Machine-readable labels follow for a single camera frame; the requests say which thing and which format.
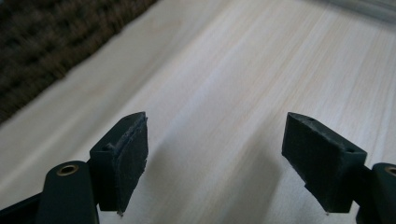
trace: brass insert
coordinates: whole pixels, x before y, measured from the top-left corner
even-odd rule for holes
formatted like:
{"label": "brass insert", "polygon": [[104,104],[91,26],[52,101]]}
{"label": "brass insert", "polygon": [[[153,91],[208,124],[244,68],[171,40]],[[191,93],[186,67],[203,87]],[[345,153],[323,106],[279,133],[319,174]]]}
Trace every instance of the brass insert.
{"label": "brass insert", "polygon": [[56,172],[57,175],[59,176],[65,176],[65,175],[72,175],[78,170],[78,166],[71,164],[71,165],[66,165],[62,167],[61,169]]}
{"label": "brass insert", "polygon": [[396,176],[396,167],[387,166],[385,170],[393,176]]}

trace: table surface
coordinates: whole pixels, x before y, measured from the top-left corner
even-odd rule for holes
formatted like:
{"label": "table surface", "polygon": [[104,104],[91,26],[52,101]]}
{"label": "table surface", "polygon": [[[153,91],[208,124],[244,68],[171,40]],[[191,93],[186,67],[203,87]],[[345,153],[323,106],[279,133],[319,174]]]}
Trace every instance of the table surface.
{"label": "table surface", "polygon": [[354,223],[281,156],[287,112],[396,163],[395,93],[392,25],[322,1],[162,0],[0,127],[0,208],[146,111],[146,172],[101,223]]}

